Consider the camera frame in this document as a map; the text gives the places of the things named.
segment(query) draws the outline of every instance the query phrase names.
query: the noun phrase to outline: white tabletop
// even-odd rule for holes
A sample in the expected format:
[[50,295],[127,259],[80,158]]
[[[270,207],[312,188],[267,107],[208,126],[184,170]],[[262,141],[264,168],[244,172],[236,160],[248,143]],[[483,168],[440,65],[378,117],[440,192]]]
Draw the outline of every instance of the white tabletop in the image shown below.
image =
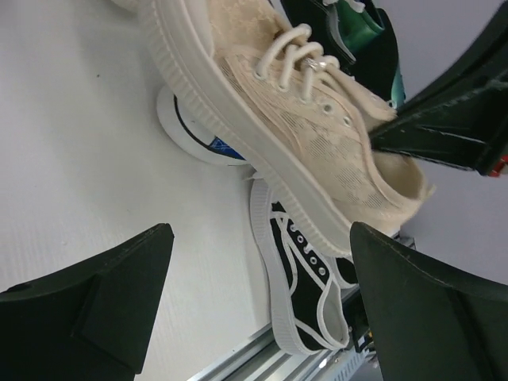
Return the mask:
[[108,0],[0,2],[0,290],[159,222],[175,246],[139,380],[190,378],[269,323],[244,170],[177,148],[134,16]]

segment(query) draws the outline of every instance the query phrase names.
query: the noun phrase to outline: white shoelace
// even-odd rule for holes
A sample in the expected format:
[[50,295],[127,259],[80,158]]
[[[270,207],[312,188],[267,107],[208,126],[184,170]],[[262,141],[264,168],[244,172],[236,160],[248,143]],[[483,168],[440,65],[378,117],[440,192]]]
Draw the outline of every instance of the white shoelace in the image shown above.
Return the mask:
[[[323,4],[325,6],[330,6],[332,4],[335,4],[336,2],[339,2],[340,0],[323,0]],[[355,0],[345,0],[352,10],[354,10],[357,13],[362,13],[365,9],[365,4],[362,2],[357,2]]]
[[305,41],[310,37],[312,29],[307,24],[301,24],[278,36],[271,47],[264,54],[263,58],[256,65],[256,77],[264,80],[268,77],[268,68],[282,50],[285,50],[283,61],[283,72],[279,79],[279,89],[287,91],[289,81],[295,64],[302,60],[300,70],[303,72],[302,97],[303,102],[311,99],[314,81],[320,80],[335,91],[339,91],[339,85],[334,77],[325,70],[328,65],[339,68],[339,60],[334,56],[323,56],[324,50],[321,44],[317,42],[306,42],[302,46],[291,44],[299,37],[304,37]]

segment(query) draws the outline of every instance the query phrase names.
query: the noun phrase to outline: table surface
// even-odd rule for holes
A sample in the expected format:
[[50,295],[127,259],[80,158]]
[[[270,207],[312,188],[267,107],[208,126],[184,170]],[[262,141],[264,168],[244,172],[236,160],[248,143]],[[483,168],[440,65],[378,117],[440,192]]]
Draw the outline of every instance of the table surface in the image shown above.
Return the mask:
[[135,16],[107,0],[2,1],[0,68],[0,290],[168,222],[175,246],[137,379],[189,379],[269,323],[245,169],[167,137]]

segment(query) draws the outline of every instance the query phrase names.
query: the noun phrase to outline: shoe sole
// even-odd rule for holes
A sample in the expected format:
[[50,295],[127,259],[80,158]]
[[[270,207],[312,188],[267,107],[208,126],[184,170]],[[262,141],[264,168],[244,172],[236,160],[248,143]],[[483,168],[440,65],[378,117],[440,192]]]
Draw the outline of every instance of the shoe sole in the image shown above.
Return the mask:
[[159,94],[157,95],[157,116],[159,117],[159,122],[162,125],[162,128],[166,131],[166,134],[171,138],[171,140],[176,143],[176,145],[189,155],[208,164],[224,167],[229,165],[248,165],[245,160],[235,159],[233,157],[210,151],[205,148],[206,144],[204,142],[202,142],[203,145],[200,145],[197,142],[199,139],[196,137],[195,140],[185,130],[186,127],[184,127],[185,124],[183,120],[185,117],[180,114],[181,111],[181,108],[180,111],[177,111],[175,96],[169,87],[164,86],[160,89]]
[[202,46],[186,2],[142,0],[138,9],[148,49],[171,91],[208,130],[262,175],[319,252],[351,256],[351,222],[234,91]]
[[310,356],[318,351],[308,349],[298,335],[290,288],[271,231],[271,200],[272,195],[268,185],[263,180],[254,180],[250,201],[251,225],[268,274],[271,327],[277,345],[284,352],[291,355]]

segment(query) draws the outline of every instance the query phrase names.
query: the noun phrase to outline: red object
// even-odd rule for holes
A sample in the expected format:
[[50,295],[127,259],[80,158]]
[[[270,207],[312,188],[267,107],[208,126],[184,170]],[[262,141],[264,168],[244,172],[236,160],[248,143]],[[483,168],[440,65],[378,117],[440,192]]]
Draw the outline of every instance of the red object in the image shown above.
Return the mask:
[[508,155],[504,155],[499,163],[496,164],[492,172],[489,174],[490,177],[499,177],[504,167],[508,165]]

